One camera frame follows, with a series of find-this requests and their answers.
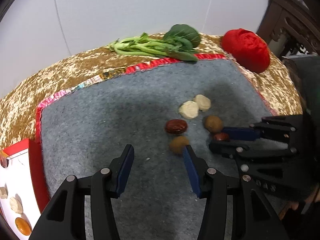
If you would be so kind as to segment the red jujube date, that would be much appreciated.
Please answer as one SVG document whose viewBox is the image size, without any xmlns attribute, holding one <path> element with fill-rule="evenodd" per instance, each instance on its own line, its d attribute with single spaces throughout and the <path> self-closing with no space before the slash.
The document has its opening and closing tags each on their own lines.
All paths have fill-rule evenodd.
<svg viewBox="0 0 320 240">
<path fill-rule="evenodd" d="M 216 141 L 229 141 L 229 135 L 225 132 L 215 133 L 213 135 L 213 140 Z"/>
<path fill-rule="evenodd" d="M 8 167 L 8 159 L 5 156 L 0 155 L 0 162 L 1 162 L 1 166 L 3 168 L 7 168 Z"/>
<path fill-rule="evenodd" d="M 187 122 L 181 119 L 169 120 L 164 127 L 165 131 L 169 134 L 182 134 L 187 130 L 187 128 Z"/>
</svg>

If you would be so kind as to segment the brown longan fruit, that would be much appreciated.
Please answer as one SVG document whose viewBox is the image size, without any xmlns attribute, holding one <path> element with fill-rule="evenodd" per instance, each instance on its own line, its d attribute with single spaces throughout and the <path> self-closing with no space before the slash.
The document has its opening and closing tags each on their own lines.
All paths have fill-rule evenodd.
<svg viewBox="0 0 320 240">
<path fill-rule="evenodd" d="M 223 121 L 218 116 L 209 115 L 204 121 L 204 127 L 210 133 L 220 133 L 223 130 L 224 125 Z"/>
<path fill-rule="evenodd" d="M 189 140 L 185 136 L 174 137 L 169 144 L 171 152 L 175 155 L 182 155 L 183 149 L 186 145 L 189 145 Z"/>
</svg>

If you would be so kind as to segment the orange tangerine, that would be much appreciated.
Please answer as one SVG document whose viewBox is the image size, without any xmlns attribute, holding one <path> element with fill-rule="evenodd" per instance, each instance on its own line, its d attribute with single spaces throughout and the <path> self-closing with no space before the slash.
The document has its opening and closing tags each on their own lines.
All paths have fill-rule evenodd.
<svg viewBox="0 0 320 240">
<path fill-rule="evenodd" d="M 32 229 L 25 219 L 23 219 L 21 217 L 17 217 L 15 219 L 15 224 L 16 224 L 16 228 L 18 229 L 18 231 L 21 234 L 23 234 L 25 236 L 31 235 Z"/>
</svg>

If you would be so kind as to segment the pale sugarcane chunk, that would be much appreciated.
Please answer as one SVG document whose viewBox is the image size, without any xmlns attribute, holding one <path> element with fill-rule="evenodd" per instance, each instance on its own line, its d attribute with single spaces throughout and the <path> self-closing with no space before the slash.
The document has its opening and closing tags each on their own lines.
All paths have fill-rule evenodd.
<svg viewBox="0 0 320 240">
<path fill-rule="evenodd" d="M 8 198 L 8 190 L 6 186 L 0 187 L 0 198 L 1 199 L 7 199 Z"/>
<path fill-rule="evenodd" d="M 23 206 L 19 198 L 11 197 L 9 203 L 10 208 L 12 209 L 12 211 L 14 211 L 14 213 L 20 215 L 23 213 Z"/>
<path fill-rule="evenodd" d="M 198 116 L 199 106 L 194 101 L 186 101 L 180 106 L 178 111 L 182 117 L 190 120 Z"/>
<path fill-rule="evenodd" d="M 202 94 L 197 94 L 193 98 L 193 101 L 197 103 L 199 110 L 203 112 L 209 110 L 211 107 L 211 100 Z"/>
</svg>

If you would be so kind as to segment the red white shallow box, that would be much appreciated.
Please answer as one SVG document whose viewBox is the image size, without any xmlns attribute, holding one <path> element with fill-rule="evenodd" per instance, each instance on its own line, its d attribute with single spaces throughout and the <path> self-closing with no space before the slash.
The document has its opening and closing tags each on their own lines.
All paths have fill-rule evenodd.
<svg viewBox="0 0 320 240">
<path fill-rule="evenodd" d="M 1 199 L 1 219 L 13 232 L 14 238 L 29 239 L 16 228 L 15 219 L 21 217 L 34 228 L 41 213 L 50 201 L 44 175 L 40 144 L 24 139 L 3 150 L 8 159 L 8 167 L 1 167 L 1 186 L 6 186 L 8 198 Z M 23 213 L 17 214 L 10 208 L 10 198 L 19 198 Z"/>
</svg>

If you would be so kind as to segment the red velvet cushion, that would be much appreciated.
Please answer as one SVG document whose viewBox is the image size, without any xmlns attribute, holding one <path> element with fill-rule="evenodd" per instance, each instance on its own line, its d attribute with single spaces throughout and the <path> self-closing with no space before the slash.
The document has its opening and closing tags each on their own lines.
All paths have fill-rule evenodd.
<svg viewBox="0 0 320 240">
<path fill-rule="evenodd" d="M 221 47 L 251 72 L 262 73 L 270 65 L 266 42 L 252 31 L 242 28 L 227 31 L 221 38 Z"/>
</svg>

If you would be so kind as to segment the grey felt mat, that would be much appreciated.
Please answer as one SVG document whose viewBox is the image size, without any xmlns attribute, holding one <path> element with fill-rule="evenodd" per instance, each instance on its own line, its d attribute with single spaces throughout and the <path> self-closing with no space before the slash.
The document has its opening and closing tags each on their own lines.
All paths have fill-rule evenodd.
<svg viewBox="0 0 320 240">
<path fill-rule="evenodd" d="M 196 155 L 236 177 L 235 162 L 208 149 L 202 121 L 218 116 L 226 126 L 247 127 L 271 112 L 228 60 L 174 63 L 123 75 L 65 95 L 42 111 L 44 172 L 54 194 L 68 175 L 91 176 L 135 149 L 132 170 L 112 206 L 122 239 L 196 239 L 205 200 L 191 189 L 183 159 L 169 150 L 164 126 L 180 118 L 180 105 L 202 94 L 211 108 L 188 121 Z"/>
</svg>

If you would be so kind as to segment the green bok choy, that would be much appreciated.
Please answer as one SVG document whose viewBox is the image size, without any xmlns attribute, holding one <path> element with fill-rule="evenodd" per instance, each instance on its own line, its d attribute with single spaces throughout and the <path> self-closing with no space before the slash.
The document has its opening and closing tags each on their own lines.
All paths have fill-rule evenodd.
<svg viewBox="0 0 320 240">
<path fill-rule="evenodd" d="M 147 33 L 115 40 L 106 48 L 119 55 L 170 57 L 184 62 L 196 62 L 196 48 L 201 43 L 199 32 L 187 24 L 175 24 L 160 39 Z"/>
</svg>

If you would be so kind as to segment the dark wooden furniture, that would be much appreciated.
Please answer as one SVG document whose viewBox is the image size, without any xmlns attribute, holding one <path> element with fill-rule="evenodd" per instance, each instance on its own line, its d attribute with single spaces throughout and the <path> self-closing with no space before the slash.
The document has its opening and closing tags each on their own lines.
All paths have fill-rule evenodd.
<svg viewBox="0 0 320 240">
<path fill-rule="evenodd" d="M 279 59 L 319 55 L 319 24 L 303 0 L 268 0 L 257 35 Z"/>
</svg>

